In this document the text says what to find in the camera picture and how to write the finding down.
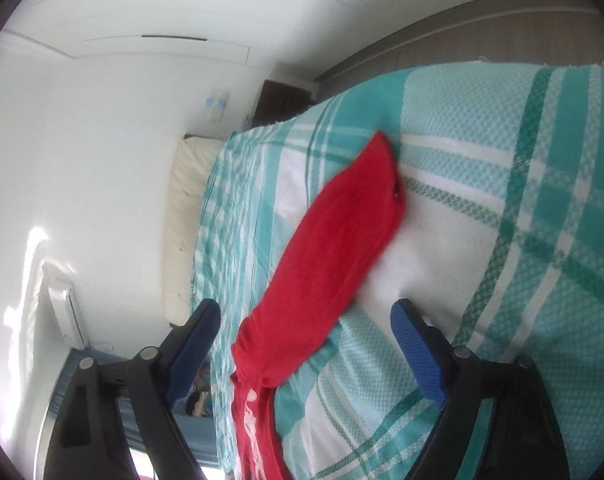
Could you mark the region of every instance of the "blue gripper pad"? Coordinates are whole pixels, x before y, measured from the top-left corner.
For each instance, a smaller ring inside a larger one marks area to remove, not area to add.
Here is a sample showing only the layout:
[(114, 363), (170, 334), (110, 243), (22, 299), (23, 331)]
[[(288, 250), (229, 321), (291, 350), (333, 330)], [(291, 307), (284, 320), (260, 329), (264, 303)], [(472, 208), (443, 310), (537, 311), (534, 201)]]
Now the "blue gripper pad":
[(408, 300), (396, 301), (391, 307), (391, 330), (413, 371), (422, 395), (442, 408), (448, 395), (445, 386), (447, 363), (442, 359), (443, 351), (446, 352), (447, 349), (444, 346), (432, 347), (441, 343), (448, 345), (448, 342), (439, 332), (443, 342), (429, 333), (437, 332), (437, 329), (426, 325)]
[(195, 376), (220, 330), (220, 308), (206, 308), (188, 339), (171, 363), (169, 387), (164, 400), (170, 409), (179, 399), (189, 395)]

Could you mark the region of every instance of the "white print on sock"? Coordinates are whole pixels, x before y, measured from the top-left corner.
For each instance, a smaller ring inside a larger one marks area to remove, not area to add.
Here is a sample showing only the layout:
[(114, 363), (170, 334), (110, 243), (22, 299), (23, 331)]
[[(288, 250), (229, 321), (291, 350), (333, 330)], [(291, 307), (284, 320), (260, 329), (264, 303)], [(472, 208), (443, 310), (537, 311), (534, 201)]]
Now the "white print on sock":
[(246, 403), (244, 404), (244, 430), (251, 441), (251, 452), (253, 453), (253, 463), (255, 463), (256, 480), (266, 480), (266, 475), (264, 474), (264, 462), (262, 461), (262, 455), (260, 454), (258, 438), (255, 431), (256, 418), (249, 408), (249, 402), (255, 402), (257, 398), (258, 395), (253, 389), (249, 390), (249, 393), (246, 395)]

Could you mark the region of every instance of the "bed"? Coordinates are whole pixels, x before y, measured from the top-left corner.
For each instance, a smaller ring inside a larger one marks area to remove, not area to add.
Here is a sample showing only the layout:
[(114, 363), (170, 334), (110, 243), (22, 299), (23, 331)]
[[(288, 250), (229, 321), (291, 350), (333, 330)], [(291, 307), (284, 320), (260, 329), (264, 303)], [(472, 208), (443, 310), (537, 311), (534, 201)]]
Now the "bed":
[(214, 298), (223, 313), (210, 356), (221, 467), (239, 478), (229, 376), (240, 322), (309, 204), (376, 130), (396, 149), (406, 215), (325, 344), (278, 389), (288, 468), (404, 478), (437, 416), (390, 331), (392, 303), (408, 297), (481, 358), (535, 359), (571, 476), (588, 478), (604, 458), (604, 69), (484, 62), (379, 76), (221, 147), (191, 218), (190, 290), (191, 308)]

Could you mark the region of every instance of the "red fabric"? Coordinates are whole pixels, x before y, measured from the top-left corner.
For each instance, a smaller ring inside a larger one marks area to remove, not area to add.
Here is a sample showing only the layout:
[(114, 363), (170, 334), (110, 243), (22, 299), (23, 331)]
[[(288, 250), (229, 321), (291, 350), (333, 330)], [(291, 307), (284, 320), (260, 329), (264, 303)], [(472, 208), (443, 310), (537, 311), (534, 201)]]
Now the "red fabric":
[(326, 340), (404, 214), (404, 185), (384, 136), (318, 194), (262, 301), (231, 346), (232, 415), (245, 480), (288, 480), (273, 399)]

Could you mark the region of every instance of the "window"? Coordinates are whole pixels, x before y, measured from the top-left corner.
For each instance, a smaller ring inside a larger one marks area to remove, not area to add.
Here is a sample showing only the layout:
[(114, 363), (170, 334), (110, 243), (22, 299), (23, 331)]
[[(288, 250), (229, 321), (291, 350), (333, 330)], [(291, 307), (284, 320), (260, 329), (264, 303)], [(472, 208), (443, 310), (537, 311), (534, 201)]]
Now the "window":
[[(129, 448), (131, 452), (131, 458), (136, 466), (136, 471), (140, 476), (146, 476), (147, 478), (156, 479), (156, 472), (151, 464), (151, 459), (148, 455), (137, 449)], [(220, 469), (214, 469), (212, 467), (203, 467), (202, 472), (208, 480), (224, 480), (224, 473)]]

